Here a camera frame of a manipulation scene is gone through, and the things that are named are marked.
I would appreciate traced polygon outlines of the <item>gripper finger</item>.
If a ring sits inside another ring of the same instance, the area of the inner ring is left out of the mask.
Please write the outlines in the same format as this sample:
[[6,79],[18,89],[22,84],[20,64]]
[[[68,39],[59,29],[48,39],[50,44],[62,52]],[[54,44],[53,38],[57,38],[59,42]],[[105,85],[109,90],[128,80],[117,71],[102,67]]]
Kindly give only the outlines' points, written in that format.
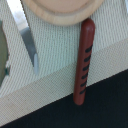
[[8,60],[8,45],[3,30],[3,22],[0,20],[0,87],[2,86],[5,76],[10,73],[10,68],[6,66]]

